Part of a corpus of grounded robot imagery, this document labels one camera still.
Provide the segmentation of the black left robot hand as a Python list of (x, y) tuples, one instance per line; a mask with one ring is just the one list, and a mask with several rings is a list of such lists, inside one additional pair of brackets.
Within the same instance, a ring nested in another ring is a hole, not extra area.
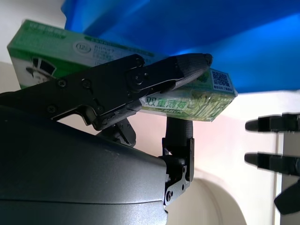
[[(259, 117), (256, 120), (247, 121), (245, 129), (252, 132), (299, 132), (300, 114), (284, 113), (282, 115), (270, 115)], [(296, 156), (284, 156), (269, 153), (246, 153), (245, 162), (257, 166), (257, 168), (276, 173), (299, 177), (300, 158)], [(298, 180), (275, 199), (274, 204), (281, 215), (289, 215), (300, 211), (300, 181)]]

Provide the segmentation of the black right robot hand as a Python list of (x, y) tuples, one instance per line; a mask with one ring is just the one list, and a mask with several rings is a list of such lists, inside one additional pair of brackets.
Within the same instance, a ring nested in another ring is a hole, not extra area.
[(3, 225), (164, 225), (194, 177), (193, 123), (167, 118), (163, 154), (135, 149), (141, 98), (205, 73), (212, 55), (133, 54), (0, 96)]

